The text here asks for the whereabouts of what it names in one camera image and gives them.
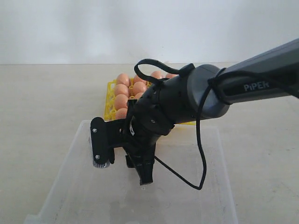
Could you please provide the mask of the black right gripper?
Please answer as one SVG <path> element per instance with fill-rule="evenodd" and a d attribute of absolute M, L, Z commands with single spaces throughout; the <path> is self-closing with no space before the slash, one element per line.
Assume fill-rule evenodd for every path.
<path fill-rule="evenodd" d="M 115 160 L 114 149 L 122 147 L 128 156 L 128 167 L 135 168 L 140 185 L 153 183 L 153 166 L 157 135 L 145 130 L 134 116 L 136 99 L 128 101 L 128 111 L 125 118 L 106 123 L 108 147 L 108 161 Z"/>

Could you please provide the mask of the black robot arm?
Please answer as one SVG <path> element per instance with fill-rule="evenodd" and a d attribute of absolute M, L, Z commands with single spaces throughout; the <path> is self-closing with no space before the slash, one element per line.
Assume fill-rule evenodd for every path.
<path fill-rule="evenodd" d="M 137 76 L 151 86 L 138 100 L 127 102 L 126 118 L 117 129 L 129 166 L 136 169 L 142 185 L 153 181 L 157 140 L 176 124 L 219 118 L 235 103 L 299 95 L 298 40 L 222 69 L 188 64 L 177 70 L 154 59 L 143 59 L 139 65 L 174 74 L 156 79 L 134 67 Z"/>

